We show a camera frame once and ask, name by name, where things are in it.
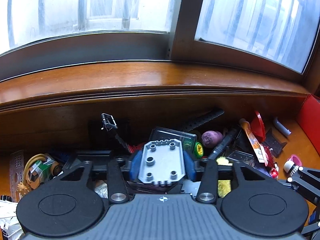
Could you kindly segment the worn white feather shuttlecock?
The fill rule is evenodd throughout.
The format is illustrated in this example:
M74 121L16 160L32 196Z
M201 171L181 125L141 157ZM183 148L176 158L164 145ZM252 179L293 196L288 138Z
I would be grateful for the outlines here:
M7 195L1 195L1 236L2 239L20 239L23 235L22 227L17 219L16 202Z

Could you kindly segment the black square bracket plate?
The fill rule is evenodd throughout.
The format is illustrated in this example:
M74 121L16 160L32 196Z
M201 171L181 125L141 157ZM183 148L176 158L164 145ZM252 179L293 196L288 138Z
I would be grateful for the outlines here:
M266 138L263 142L264 146L267 146L270 149L272 155L276 158L280 156L283 151L283 148L287 145L287 142L280 142L272 132L272 128L269 128L266 132Z

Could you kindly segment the dark transparent plastic case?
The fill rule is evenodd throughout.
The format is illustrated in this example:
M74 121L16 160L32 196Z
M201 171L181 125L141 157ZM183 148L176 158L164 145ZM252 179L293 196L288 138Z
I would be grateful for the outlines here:
M168 128L156 127L152 130L149 140L169 140L177 139L182 142L183 150L189 154L193 154L194 147L197 141L197 135L176 131Z

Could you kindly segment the purple sweet potato toy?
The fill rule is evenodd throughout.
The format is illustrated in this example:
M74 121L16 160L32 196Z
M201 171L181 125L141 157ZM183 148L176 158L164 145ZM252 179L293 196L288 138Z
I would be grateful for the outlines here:
M207 148L214 148L222 139L223 135L218 131L206 131L201 137L203 146Z

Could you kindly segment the red plastic disc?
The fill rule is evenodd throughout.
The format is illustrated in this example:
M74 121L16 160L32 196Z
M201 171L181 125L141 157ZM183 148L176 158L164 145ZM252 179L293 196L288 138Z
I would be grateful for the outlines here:
M255 111L252 121L250 122L251 130L256 139L262 143L266 139L265 126L262 117L258 111Z

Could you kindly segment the black clip stand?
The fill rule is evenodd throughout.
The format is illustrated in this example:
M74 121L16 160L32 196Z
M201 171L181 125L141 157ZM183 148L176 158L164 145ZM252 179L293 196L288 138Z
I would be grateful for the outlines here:
M127 152L131 153L129 150L128 144L118 134L118 131L117 131L118 126L113 116L106 113L101 113L101 119L103 123L102 129L105 129L108 133L112 134L123 146L123 148L125 148Z

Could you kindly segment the green yellow spinning top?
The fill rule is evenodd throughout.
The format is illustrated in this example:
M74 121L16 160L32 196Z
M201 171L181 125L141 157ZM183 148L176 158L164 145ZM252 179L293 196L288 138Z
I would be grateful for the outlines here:
M203 157L203 147L200 142L195 143L193 154L197 159L201 159Z

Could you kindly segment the yellow plush toy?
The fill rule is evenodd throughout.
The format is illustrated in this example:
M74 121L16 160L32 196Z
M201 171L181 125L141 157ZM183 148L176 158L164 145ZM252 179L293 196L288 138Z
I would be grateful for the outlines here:
M218 165L225 165L225 166L233 166L232 163L225 157L219 157L216 160ZM218 180L217 182L217 193L220 198L224 198L228 193L232 190L231 188L231 180Z

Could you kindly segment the pink tape roll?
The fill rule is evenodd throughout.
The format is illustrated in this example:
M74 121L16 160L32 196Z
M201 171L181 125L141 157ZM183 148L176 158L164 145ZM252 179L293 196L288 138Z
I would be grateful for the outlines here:
M302 167L302 162L295 154L291 155L284 164L284 171L289 175L294 175Z

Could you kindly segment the spiky tan ball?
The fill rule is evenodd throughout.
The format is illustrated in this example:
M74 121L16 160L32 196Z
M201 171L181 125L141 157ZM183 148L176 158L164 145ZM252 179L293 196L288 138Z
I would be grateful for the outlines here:
M23 182L20 182L17 185L17 191L21 197L24 197L26 194L28 194L29 192L32 191L32 188L30 187L30 185L28 183L25 184Z

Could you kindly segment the red shiny candy wrapper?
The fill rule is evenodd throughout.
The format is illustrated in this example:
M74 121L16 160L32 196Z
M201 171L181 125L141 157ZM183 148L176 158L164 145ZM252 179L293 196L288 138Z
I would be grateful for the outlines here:
M268 174L273 179L278 179L278 175L279 175L278 168L276 166L276 163L274 162L270 148L268 146L260 144L260 149L263 154L264 163L265 163L265 167L266 167Z

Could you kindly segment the grey plastic tube piece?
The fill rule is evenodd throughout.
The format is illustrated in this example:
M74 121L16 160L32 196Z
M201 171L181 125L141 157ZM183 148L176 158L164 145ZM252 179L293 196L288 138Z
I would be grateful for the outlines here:
M279 120L277 117L274 118L274 126L275 128L286 138L288 138L291 135L291 131L287 129Z

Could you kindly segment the black marker pen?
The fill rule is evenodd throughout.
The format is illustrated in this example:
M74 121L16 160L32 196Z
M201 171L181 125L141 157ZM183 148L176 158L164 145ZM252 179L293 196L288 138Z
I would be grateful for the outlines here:
M230 143L233 141L235 136L237 135L238 130L233 129L230 131L223 140L213 149L212 153L208 157L208 159L215 160L218 157L220 157L226 150L227 146L230 145Z

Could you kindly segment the red cardboard sorting box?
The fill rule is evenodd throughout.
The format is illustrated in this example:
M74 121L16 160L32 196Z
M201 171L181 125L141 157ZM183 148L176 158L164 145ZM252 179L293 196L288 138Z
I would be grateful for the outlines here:
M317 153L320 152L320 103L319 98L308 94L297 115L297 122L313 144Z

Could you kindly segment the black serrated strip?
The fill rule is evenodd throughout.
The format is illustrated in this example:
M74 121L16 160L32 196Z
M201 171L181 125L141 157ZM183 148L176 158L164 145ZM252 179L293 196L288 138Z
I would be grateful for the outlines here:
M189 119L187 122L185 122L178 130L181 132L187 132L190 133L193 129L202 126L206 124L207 122L210 122L214 120L215 118L218 118L219 116L224 114L224 110L222 109L216 109L213 111L210 111L204 115L194 117Z

